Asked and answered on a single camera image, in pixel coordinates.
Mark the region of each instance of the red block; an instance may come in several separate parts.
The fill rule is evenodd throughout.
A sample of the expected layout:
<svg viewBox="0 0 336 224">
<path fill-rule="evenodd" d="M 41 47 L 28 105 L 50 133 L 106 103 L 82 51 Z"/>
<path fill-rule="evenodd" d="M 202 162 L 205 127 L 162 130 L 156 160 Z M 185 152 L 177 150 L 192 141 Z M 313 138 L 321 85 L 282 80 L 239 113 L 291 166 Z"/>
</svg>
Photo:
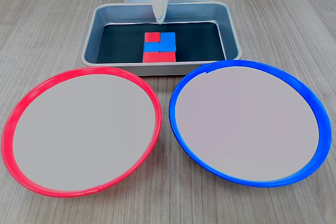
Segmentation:
<svg viewBox="0 0 336 224">
<path fill-rule="evenodd" d="M 160 42 L 160 33 L 145 33 L 145 42 Z"/>
<path fill-rule="evenodd" d="M 144 52 L 142 57 L 142 62 L 151 63 L 159 61 L 158 52 Z"/>
<path fill-rule="evenodd" d="M 159 52 L 159 62 L 176 62 L 175 52 Z"/>
</svg>

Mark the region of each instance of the blue plate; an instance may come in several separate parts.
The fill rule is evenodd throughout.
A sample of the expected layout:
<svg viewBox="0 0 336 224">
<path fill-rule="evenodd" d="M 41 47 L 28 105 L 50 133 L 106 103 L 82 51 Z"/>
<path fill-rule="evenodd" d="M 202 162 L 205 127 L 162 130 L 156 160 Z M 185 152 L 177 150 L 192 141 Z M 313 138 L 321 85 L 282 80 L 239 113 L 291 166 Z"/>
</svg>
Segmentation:
<svg viewBox="0 0 336 224">
<path fill-rule="evenodd" d="M 195 78 L 199 74 L 209 73 L 214 70 L 218 70 L 218 69 L 226 68 L 226 67 L 248 67 L 248 68 L 254 68 L 254 69 L 258 69 L 263 72 L 269 73 L 281 79 L 285 83 L 289 84 L 309 104 L 317 120 L 318 130 L 319 130 L 319 142 L 318 142 L 318 147 L 317 147 L 317 150 L 313 158 L 301 170 L 297 171 L 296 173 L 288 177 L 277 179 L 277 180 L 272 180 L 272 181 L 266 181 L 266 182 L 259 182 L 259 181 L 256 182 L 256 181 L 251 181 L 251 180 L 239 179 L 239 178 L 235 178 L 235 177 L 226 175 L 224 173 L 221 173 L 217 171 L 216 169 L 214 169 L 213 167 L 207 165 L 200 158 L 198 158 L 186 145 L 186 143 L 184 142 L 183 138 L 180 135 L 179 128 L 176 123 L 176 116 L 175 116 L 176 102 L 177 102 L 180 92 L 187 85 L 188 82 L 190 82 L 193 78 Z M 197 68 L 196 70 L 192 71 L 191 73 L 189 73 L 183 78 L 183 80 L 177 85 L 176 89 L 174 90 L 171 100 L 170 100 L 169 116 L 170 116 L 171 127 L 172 127 L 172 130 L 174 132 L 176 139 L 178 140 L 182 148 L 188 153 L 188 155 L 194 161 L 200 164 L 203 168 L 207 169 L 211 173 L 221 178 L 224 178 L 226 180 L 229 180 L 229 181 L 232 181 L 238 184 L 246 185 L 246 186 L 277 187 L 277 186 L 285 186 L 285 185 L 298 182 L 308 177 L 309 175 L 311 175 L 322 165 L 331 147 L 332 133 L 331 133 L 330 121 L 329 121 L 328 115 L 322 103 L 319 101 L 316 95 L 306 85 L 304 85 L 302 82 L 297 80 L 295 77 L 289 75 L 288 73 L 282 70 L 279 70 L 277 68 L 271 67 L 269 65 L 257 63 L 253 61 L 246 61 L 246 60 L 218 61 L 215 63 L 203 65 Z"/>
</svg>

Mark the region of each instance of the metal tray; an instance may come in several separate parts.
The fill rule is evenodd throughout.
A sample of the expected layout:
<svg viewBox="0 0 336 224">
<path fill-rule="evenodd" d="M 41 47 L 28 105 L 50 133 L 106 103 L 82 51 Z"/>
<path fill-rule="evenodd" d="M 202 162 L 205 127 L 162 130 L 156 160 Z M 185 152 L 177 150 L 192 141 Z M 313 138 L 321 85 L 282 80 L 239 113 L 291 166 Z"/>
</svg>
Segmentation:
<svg viewBox="0 0 336 224">
<path fill-rule="evenodd" d="M 228 7 L 220 2 L 171 3 L 167 7 L 164 24 L 204 23 L 216 24 L 224 53 L 223 60 L 240 59 L 242 56 Z M 86 66 L 110 66 L 121 68 L 138 76 L 185 75 L 201 65 L 214 60 L 178 62 L 127 62 L 98 63 L 104 28 L 108 25 L 155 24 L 151 4 L 105 4 L 98 6 L 93 13 L 89 32 L 85 41 L 81 60 Z"/>
</svg>

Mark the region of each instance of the cube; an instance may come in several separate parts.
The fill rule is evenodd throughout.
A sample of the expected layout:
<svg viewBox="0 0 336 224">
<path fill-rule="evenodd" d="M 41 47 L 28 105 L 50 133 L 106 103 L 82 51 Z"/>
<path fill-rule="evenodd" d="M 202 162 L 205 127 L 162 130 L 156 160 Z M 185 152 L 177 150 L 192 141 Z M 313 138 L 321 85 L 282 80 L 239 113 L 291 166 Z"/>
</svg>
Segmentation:
<svg viewBox="0 0 336 224">
<path fill-rule="evenodd" d="M 145 42 L 160 42 L 160 33 L 145 33 Z"/>
<path fill-rule="evenodd" d="M 159 42 L 146 42 L 144 43 L 144 52 L 159 52 L 160 43 Z"/>
<path fill-rule="evenodd" d="M 143 63 L 159 62 L 158 52 L 144 52 L 142 57 Z"/>
<path fill-rule="evenodd" d="M 175 44 L 175 33 L 161 33 L 160 42 L 165 44 Z"/>
<path fill-rule="evenodd" d="M 176 62 L 175 52 L 159 52 L 159 62 Z"/>
<path fill-rule="evenodd" d="M 160 52 L 176 52 L 175 33 L 161 33 Z"/>
</svg>

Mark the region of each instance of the table surface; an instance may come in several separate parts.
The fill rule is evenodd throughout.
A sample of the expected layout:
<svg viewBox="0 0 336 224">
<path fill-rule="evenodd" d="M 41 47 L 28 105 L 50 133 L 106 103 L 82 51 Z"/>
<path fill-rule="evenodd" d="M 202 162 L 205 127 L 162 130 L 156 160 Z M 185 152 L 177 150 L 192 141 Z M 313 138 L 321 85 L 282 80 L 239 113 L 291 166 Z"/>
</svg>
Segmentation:
<svg viewBox="0 0 336 224">
<path fill-rule="evenodd" d="M 232 13 L 243 59 L 280 68 L 322 101 L 336 129 L 336 0 L 217 0 Z M 93 10 L 123 0 L 0 0 L 0 127 L 42 81 L 82 67 Z M 281 188 L 225 181 L 197 165 L 169 123 L 181 77 L 144 78 L 163 110 L 158 144 L 121 183 L 79 198 L 49 198 L 19 185 L 0 161 L 0 223 L 335 223 L 336 148 L 310 177 Z"/>
</svg>

